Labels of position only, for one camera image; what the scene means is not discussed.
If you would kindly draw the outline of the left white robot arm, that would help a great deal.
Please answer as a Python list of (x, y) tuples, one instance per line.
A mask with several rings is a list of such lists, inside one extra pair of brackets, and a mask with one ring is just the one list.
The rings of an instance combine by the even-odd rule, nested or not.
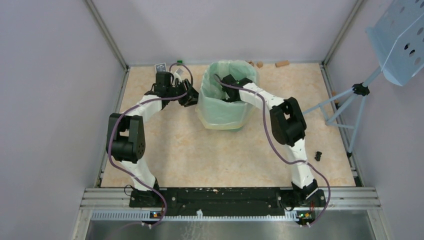
[(169, 102), (177, 101), (183, 107), (196, 104), (198, 93), (193, 85), (193, 76), (182, 79), (175, 73), (160, 71), (140, 101), (122, 113), (109, 116), (106, 139), (108, 161), (132, 178), (134, 189), (142, 192), (141, 200), (149, 207), (160, 202), (161, 194), (155, 189), (157, 179), (143, 158), (147, 147), (144, 125)]

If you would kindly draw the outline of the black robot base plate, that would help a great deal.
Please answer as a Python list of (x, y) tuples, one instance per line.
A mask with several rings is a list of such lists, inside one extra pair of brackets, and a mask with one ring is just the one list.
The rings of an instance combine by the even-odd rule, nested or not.
[(315, 210), (324, 207), (325, 203), (321, 189), (305, 199), (293, 188), (281, 187), (134, 189), (129, 200), (131, 208), (158, 208), (167, 217), (194, 216), (198, 211), (206, 217), (282, 216), (289, 210)]

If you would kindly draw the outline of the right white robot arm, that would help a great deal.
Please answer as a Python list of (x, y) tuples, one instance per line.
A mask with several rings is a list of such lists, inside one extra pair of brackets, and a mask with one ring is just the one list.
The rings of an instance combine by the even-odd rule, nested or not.
[(260, 109), (265, 123), (269, 118), (271, 130), (266, 130), (267, 138), (274, 138), (288, 151), (283, 162), (291, 166), (293, 200), (299, 206), (307, 206), (318, 190), (318, 183), (308, 165), (305, 144), (307, 124), (298, 101), (294, 97), (275, 96), (248, 78), (236, 80), (230, 74), (224, 78), (215, 74), (214, 78), (228, 101), (241, 101)]

